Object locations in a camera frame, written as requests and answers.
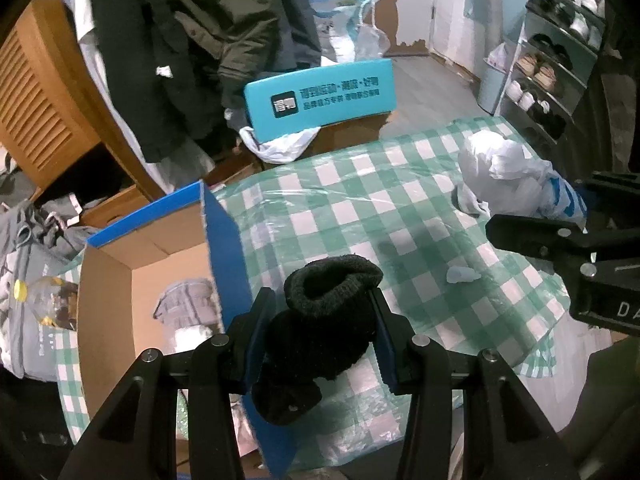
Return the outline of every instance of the yellow bottle cap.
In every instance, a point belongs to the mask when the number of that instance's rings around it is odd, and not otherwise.
[[[24,281],[15,280],[14,298],[18,301],[24,301],[27,299],[27,284]]]

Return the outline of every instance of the metal rivet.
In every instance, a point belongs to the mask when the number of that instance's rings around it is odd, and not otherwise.
[[[490,363],[495,363],[500,357],[500,354],[496,352],[493,348],[485,348],[482,350],[482,357],[484,357]]]
[[[429,336],[424,335],[424,334],[415,334],[411,338],[411,341],[416,346],[427,346],[431,342],[431,339],[429,339]]]
[[[158,354],[158,350],[156,350],[155,348],[148,348],[144,352],[142,352],[140,358],[145,363],[150,363],[151,361],[155,361],[158,358]]]
[[[227,334],[216,334],[211,338],[211,344],[213,346],[224,346],[229,343],[229,336]]]
[[[580,266],[580,273],[587,278],[593,278],[596,272],[598,272],[598,269],[593,264],[582,264]]]

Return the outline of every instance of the teal shoe box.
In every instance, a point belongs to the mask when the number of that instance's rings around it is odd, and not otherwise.
[[[258,142],[396,108],[390,59],[320,66],[244,87]]]

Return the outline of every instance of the trash can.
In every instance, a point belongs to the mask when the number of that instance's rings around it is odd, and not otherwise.
[[[494,114],[506,79],[507,73],[505,70],[500,70],[490,65],[484,58],[484,74],[482,75],[480,91],[478,92],[478,105],[482,110],[489,112],[491,115]]]

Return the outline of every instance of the tan shoe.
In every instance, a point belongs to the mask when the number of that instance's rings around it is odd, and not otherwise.
[[[519,60],[516,61],[516,65],[525,75],[529,77],[536,73],[536,67],[538,66],[538,60],[533,54],[525,54]]]
[[[533,76],[533,79],[547,92],[553,92],[556,86],[556,73],[547,63],[540,67],[540,70]]]

